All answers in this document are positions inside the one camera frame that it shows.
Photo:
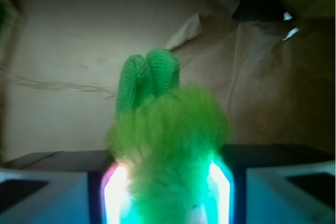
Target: led light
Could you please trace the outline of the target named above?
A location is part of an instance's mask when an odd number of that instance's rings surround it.
[[[232,221],[230,217],[233,206],[233,177],[224,164],[219,166],[213,162],[210,164],[208,184],[211,193],[204,205],[200,207],[198,223],[229,224]],[[134,212],[128,194],[127,179],[127,169],[122,166],[112,166],[103,178],[106,224],[140,223],[140,218]]]

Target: white surface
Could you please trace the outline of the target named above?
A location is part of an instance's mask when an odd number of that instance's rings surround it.
[[[296,34],[299,30],[300,30],[300,29],[297,28],[297,27],[294,28],[294,29],[292,29],[291,31],[288,32],[287,36],[286,36],[284,39],[282,39],[282,40],[285,41],[285,40],[289,39],[289,38],[292,37],[294,34]]]
[[[0,214],[0,223],[89,223],[87,174],[0,169],[6,179],[44,180],[48,185]]]
[[[335,176],[335,161],[247,170],[247,224],[334,223],[335,210],[286,179],[328,173]]]

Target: pink light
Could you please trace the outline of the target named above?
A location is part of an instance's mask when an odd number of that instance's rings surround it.
[[[132,201],[127,187],[128,172],[123,166],[113,165],[104,175],[102,180],[104,205],[104,222],[106,224],[140,224],[140,218],[132,211]],[[211,197],[215,199],[215,209],[206,212],[207,202],[197,209],[191,209],[190,223],[207,224],[209,215],[217,216],[218,224],[228,224],[230,214],[230,198],[232,189],[230,180],[222,170],[214,163],[209,167],[209,188]]]

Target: fuzzy green fur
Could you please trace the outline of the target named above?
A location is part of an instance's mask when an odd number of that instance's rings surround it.
[[[167,62],[176,67],[172,58]],[[123,110],[108,133],[109,150],[128,168],[141,223],[187,223],[208,194],[209,165],[228,135],[227,118],[209,92],[170,86]]]

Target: torn paper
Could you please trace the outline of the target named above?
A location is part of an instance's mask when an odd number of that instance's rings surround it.
[[[173,50],[186,41],[197,37],[202,32],[198,13],[188,18],[180,29],[168,40],[165,48]]]

